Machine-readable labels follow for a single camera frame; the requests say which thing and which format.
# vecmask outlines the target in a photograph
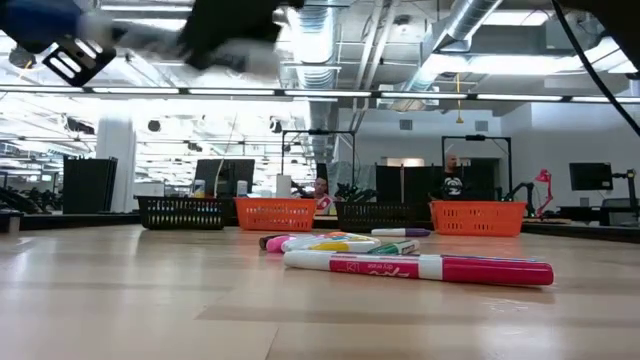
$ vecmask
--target air duct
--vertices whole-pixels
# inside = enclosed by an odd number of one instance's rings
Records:
[[[336,14],[334,8],[306,7],[298,11],[289,10],[289,24],[295,41],[296,61],[302,64],[332,64],[335,50]],[[304,89],[331,89],[336,86],[336,70],[328,68],[299,67],[296,69],[298,81]],[[336,130],[338,103],[309,102],[311,129]],[[314,136],[311,138],[313,155],[317,162],[329,162],[331,151],[327,151],[327,141],[333,137]]]
[[[451,6],[451,14],[429,25],[422,41],[422,61],[420,69],[404,85],[404,91],[428,90],[438,73],[429,71],[429,57],[434,50],[447,48],[448,51],[468,51],[473,34],[482,23],[498,8],[502,0],[456,0]],[[397,111],[405,111],[416,100],[399,100],[391,105]]]

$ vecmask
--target computer monitor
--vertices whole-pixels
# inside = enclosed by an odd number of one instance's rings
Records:
[[[609,163],[571,163],[571,190],[613,190],[613,173]]]
[[[253,159],[220,159],[198,160],[196,165],[196,180],[205,181],[205,194],[214,196],[216,174],[218,174],[218,196],[233,197],[236,194],[238,180],[247,182],[247,192],[253,187],[253,171],[256,161]]]

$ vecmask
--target purple marker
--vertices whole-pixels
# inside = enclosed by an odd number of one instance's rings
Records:
[[[400,229],[373,229],[371,235],[374,236],[396,236],[396,237],[425,237],[431,231],[420,228],[400,228]]]

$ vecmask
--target storage basket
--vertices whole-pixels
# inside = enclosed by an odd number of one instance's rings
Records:
[[[336,210],[340,230],[366,233],[373,229],[415,226],[418,205],[337,202]]]
[[[433,201],[433,226],[441,235],[518,236],[526,203]]]
[[[314,199],[235,198],[238,223],[244,230],[311,231]]]
[[[150,230],[221,230],[224,210],[216,199],[138,196],[142,226]]]

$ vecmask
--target green marker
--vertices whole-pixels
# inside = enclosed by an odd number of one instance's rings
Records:
[[[380,255],[407,255],[420,249],[420,242],[407,240],[399,243],[390,243],[367,251],[367,254]]]

